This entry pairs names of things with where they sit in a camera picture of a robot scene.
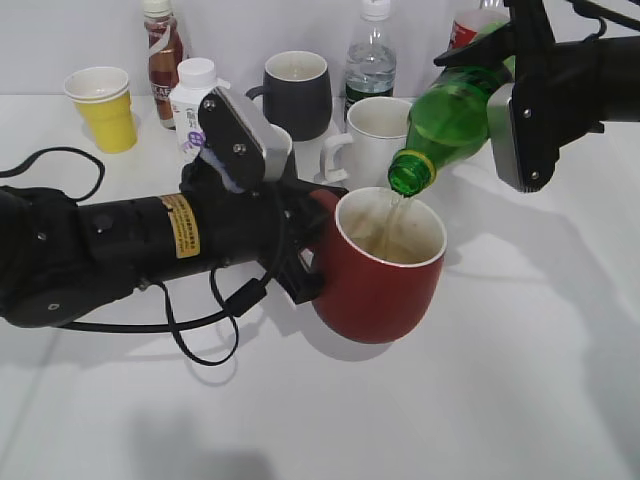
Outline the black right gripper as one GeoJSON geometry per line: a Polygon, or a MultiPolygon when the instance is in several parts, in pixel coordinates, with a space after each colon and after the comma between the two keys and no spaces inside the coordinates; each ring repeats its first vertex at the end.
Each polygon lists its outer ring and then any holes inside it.
{"type": "Polygon", "coordinates": [[[597,40],[556,41],[540,1],[507,1],[508,23],[449,49],[435,64],[491,67],[516,58],[512,91],[517,151],[525,174],[551,175],[561,149],[602,125],[592,98],[597,40]]]}

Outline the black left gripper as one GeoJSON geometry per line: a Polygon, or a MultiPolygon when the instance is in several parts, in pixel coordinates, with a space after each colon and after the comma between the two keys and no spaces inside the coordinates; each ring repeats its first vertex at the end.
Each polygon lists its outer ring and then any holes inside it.
{"type": "Polygon", "coordinates": [[[180,182],[181,193],[192,203],[202,253],[212,264],[256,261],[296,305],[317,298],[323,288],[322,275],[301,256],[321,239],[330,218],[328,209],[312,197],[320,190],[338,198],[348,193],[343,187],[301,180],[290,169],[275,183],[232,193],[204,162],[184,166],[180,182]]]}

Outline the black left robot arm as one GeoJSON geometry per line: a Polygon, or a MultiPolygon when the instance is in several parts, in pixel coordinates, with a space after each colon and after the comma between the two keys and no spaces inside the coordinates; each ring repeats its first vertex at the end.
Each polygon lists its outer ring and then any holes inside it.
{"type": "Polygon", "coordinates": [[[187,164],[188,209],[157,196],[78,205],[51,188],[1,190],[1,315],[22,328],[63,326],[144,283],[256,261],[296,302],[321,280],[299,252],[315,244],[328,209],[317,185],[285,175],[241,194],[202,161],[187,164]]]}

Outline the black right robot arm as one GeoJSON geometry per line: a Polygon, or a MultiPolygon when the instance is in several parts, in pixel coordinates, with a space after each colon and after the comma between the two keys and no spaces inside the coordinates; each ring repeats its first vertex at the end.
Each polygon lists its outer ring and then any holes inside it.
{"type": "Polygon", "coordinates": [[[508,1],[507,24],[435,58],[441,67],[493,67],[516,60],[515,77],[487,106],[499,178],[522,192],[553,176],[561,147],[607,121],[639,119],[639,36],[556,41],[540,1],[508,1]]]}

